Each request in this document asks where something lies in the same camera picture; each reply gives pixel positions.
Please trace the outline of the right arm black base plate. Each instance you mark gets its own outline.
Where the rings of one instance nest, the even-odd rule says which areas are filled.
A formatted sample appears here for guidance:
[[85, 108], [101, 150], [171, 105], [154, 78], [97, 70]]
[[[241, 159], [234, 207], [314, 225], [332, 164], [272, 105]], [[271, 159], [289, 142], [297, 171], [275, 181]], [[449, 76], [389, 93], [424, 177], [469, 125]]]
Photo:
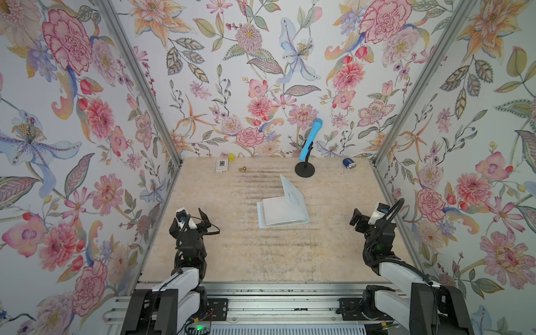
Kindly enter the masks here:
[[340, 298], [336, 314], [344, 321], [377, 320], [378, 314], [372, 309], [371, 303], [362, 298]]

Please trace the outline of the aluminium corner post left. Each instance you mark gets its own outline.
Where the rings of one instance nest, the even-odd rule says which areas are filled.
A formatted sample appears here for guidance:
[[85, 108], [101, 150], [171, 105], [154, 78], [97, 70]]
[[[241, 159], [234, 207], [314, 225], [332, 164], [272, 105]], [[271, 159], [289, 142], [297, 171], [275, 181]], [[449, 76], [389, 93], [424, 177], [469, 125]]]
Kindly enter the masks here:
[[96, 0], [96, 5], [99, 7], [99, 11], [106, 21], [106, 25], [110, 30], [111, 35], [118, 43], [119, 51], [122, 57], [124, 57], [126, 66], [132, 73], [135, 88], [139, 91], [144, 102], [146, 103], [149, 114], [153, 117], [156, 123], [156, 128], [159, 130], [162, 136], [170, 158], [180, 168], [182, 164], [180, 154], [174, 145], [170, 131], [166, 126], [165, 120], [160, 112], [159, 106], [157, 105], [149, 83], [145, 79], [144, 71], [138, 62], [138, 58], [136, 57], [132, 45], [128, 40], [128, 36], [121, 26], [119, 15], [114, 9], [113, 3], [108, 0]]

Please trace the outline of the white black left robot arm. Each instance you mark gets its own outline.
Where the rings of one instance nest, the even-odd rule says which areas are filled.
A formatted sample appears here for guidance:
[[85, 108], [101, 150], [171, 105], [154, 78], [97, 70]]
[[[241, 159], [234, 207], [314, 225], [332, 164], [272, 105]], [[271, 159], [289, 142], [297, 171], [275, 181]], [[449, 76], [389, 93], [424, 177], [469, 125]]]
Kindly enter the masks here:
[[185, 334], [189, 325], [210, 314], [201, 286], [207, 270], [204, 237], [221, 231], [211, 232], [209, 217], [198, 212], [191, 216], [185, 209], [176, 211], [169, 229], [177, 251], [172, 274], [153, 288], [133, 291], [121, 334]]

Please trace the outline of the aluminium corner post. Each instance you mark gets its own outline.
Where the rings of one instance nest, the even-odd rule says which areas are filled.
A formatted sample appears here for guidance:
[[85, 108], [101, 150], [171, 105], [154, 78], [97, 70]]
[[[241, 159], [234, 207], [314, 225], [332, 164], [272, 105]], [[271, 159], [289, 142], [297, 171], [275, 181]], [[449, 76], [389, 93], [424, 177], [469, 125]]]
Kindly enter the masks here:
[[402, 109], [396, 119], [394, 120], [393, 125], [387, 133], [385, 142], [382, 144], [382, 147], [375, 155], [374, 160], [371, 161], [371, 164], [375, 169], [378, 169], [379, 165], [386, 159], [388, 152], [392, 148], [393, 143], [396, 140], [397, 134], [399, 133], [401, 127], [406, 122], [409, 114], [415, 107], [415, 104], [420, 99], [420, 96], [427, 89], [428, 84], [430, 83], [432, 77], [439, 69], [446, 52], [449, 47], [454, 42], [458, 31], [461, 29], [462, 24], [468, 19], [470, 13], [475, 4], [472, 1], [459, 1], [458, 5], [454, 8], [454, 12], [451, 15], [450, 19], [445, 25], [445, 29], [442, 31], [442, 35], [436, 43], [436, 49], [427, 63], [424, 65], [422, 72], [417, 77], [414, 87], [411, 89], [408, 99], [403, 103]]
[[180, 168], [182, 164], [180, 154], [174, 145], [170, 131], [166, 126], [165, 120], [160, 112], [159, 106], [157, 105], [149, 83], [145, 79], [144, 71], [138, 62], [138, 58], [136, 57], [132, 45], [128, 40], [128, 36], [121, 26], [119, 15], [114, 9], [113, 3], [108, 0], [96, 0], [96, 5], [99, 7], [99, 11], [106, 21], [106, 25], [110, 30], [111, 35], [118, 43], [119, 51], [122, 57], [124, 57], [126, 66], [132, 73], [135, 88], [139, 91], [144, 102], [146, 103], [149, 114], [153, 117], [156, 123], [156, 128], [159, 130], [162, 136], [170, 158]]

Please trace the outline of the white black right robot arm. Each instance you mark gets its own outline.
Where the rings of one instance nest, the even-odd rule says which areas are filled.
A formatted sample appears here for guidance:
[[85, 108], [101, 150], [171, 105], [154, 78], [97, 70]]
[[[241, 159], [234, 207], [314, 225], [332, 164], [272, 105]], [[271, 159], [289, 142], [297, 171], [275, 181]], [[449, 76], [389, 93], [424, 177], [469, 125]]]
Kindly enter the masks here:
[[393, 252], [395, 216], [403, 200], [393, 206], [378, 204], [371, 216], [355, 209], [350, 225], [363, 234], [364, 264], [393, 287], [368, 285], [351, 312], [367, 320], [386, 315], [409, 334], [473, 334], [463, 293], [443, 286]]

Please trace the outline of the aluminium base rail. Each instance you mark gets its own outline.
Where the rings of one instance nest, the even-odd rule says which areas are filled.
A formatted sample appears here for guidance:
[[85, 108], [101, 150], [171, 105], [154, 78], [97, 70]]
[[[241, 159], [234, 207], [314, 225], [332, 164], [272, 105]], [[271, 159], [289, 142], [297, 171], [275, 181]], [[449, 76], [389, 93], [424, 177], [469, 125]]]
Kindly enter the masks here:
[[[368, 285], [339, 284], [215, 284], [205, 286], [207, 299], [229, 299], [227, 321], [197, 321], [185, 334], [409, 334], [390, 317], [344, 321], [336, 314], [340, 298], [362, 298]], [[130, 296], [114, 299], [104, 316], [104, 333], [121, 334]]]

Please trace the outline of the aluminium corner post right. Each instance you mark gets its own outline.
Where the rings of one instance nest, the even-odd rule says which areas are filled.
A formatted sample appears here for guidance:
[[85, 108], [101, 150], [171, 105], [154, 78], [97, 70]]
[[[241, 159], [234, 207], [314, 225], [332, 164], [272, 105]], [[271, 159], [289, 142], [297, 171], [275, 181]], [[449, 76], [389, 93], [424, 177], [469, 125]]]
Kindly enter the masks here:
[[430, 83], [432, 77], [439, 69], [446, 52], [449, 47], [454, 42], [458, 31], [461, 29], [462, 24], [468, 19], [470, 13], [475, 4], [472, 1], [459, 1], [458, 5], [454, 8], [454, 12], [451, 15], [450, 19], [445, 25], [445, 29], [442, 31], [442, 35], [436, 43], [436, 49], [427, 63], [424, 65], [422, 72], [417, 77], [414, 87], [411, 89], [408, 99], [403, 103], [402, 109], [396, 119], [394, 120], [393, 125], [387, 133], [385, 142], [382, 144], [382, 147], [375, 155], [374, 160], [371, 161], [371, 164], [375, 169], [378, 169], [379, 165], [386, 159], [388, 152], [392, 148], [393, 143], [396, 140], [397, 134], [399, 133], [401, 127], [406, 122], [409, 114], [415, 107], [415, 104], [420, 99], [420, 96], [427, 89], [428, 84]]

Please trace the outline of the small blue cylinder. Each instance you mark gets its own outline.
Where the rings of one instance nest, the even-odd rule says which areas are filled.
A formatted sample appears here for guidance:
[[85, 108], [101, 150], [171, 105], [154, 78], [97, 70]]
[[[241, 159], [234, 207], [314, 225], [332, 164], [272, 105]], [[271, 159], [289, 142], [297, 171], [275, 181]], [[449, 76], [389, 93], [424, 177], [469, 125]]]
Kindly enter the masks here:
[[350, 158], [345, 158], [343, 159], [343, 165], [345, 166], [345, 168], [347, 169], [353, 169], [356, 167], [356, 163], [354, 162], [353, 159], [350, 159]]

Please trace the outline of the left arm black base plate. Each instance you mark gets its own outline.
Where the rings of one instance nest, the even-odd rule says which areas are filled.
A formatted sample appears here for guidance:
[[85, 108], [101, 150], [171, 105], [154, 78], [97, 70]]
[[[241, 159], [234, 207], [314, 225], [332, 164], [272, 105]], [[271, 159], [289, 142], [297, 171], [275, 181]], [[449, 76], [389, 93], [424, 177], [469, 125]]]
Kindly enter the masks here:
[[203, 321], [227, 321], [229, 312], [229, 299], [209, 298], [206, 303], [206, 314]]

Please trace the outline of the white playing card box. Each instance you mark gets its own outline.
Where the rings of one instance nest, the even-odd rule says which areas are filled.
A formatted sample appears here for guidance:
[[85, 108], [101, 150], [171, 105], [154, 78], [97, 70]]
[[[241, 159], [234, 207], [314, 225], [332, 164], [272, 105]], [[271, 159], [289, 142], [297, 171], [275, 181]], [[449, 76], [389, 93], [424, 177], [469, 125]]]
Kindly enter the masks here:
[[216, 172], [217, 173], [227, 173], [229, 168], [228, 159], [218, 159], [216, 162]]

